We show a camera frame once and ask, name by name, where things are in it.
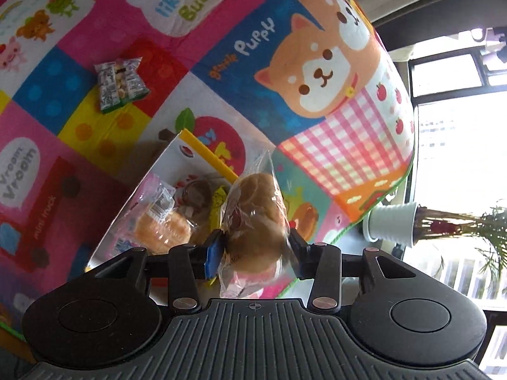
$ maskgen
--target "green frog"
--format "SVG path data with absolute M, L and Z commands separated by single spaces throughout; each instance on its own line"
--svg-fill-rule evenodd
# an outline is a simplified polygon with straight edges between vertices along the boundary
M 59 14 L 60 16 L 65 14 L 67 17 L 72 17 L 72 12 L 79 10 L 74 0 L 49 0 L 46 8 L 53 14 Z

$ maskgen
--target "clear plastic wrapper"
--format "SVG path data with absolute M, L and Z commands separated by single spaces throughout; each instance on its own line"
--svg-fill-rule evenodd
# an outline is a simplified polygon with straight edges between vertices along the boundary
M 151 175 L 133 196 L 133 206 L 115 224 L 115 240 L 146 247 L 152 254 L 190 241 L 194 224 L 174 207 L 174 189 Z
M 220 296 L 250 297 L 281 277 L 291 256 L 286 208 L 268 152 L 233 184 L 224 207 Z
M 142 100 L 150 90 L 139 77 L 137 69 L 142 58 L 118 59 L 97 64 L 100 110 L 103 113 L 116 110 L 132 101 Z

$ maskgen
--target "checkered pattern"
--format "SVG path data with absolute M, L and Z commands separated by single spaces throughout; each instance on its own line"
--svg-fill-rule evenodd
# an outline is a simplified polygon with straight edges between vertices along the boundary
M 280 149 L 331 196 L 382 177 L 405 159 L 365 89 Z

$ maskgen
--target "blue polka dot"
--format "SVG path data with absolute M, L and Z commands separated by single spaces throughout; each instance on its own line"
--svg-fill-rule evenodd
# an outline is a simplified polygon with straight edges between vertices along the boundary
M 73 75 L 72 77 L 69 77 L 67 79 L 67 81 L 65 82 L 65 85 L 71 91 L 76 91 L 79 88 L 80 84 L 81 84 L 81 79 L 77 75 Z
M 37 101 L 42 96 L 42 89 L 39 85 L 33 85 L 29 89 L 29 100 Z
M 49 75 L 59 75 L 60 71 L 62 71 L 62 63 L 55 60 L 48 67 Z
M 59 101 L 51 100 L 46 106 L 46 114 L 50 117 L 56 117 L 62 111 L 62 104 Z

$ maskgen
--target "patchwork blanket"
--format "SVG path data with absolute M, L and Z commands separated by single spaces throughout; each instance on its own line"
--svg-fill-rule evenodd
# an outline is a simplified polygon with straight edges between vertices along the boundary
M 146 99 L 98 109 L 94 64 Z M 171 132 L 238 175 L 265 148 L 291 225 L 340 235 L 409 170 L 409 96 L 354 0 L 0 0 L 0 321 L 82 272 Z M 276 295 L 283 287 L 266 290 Z

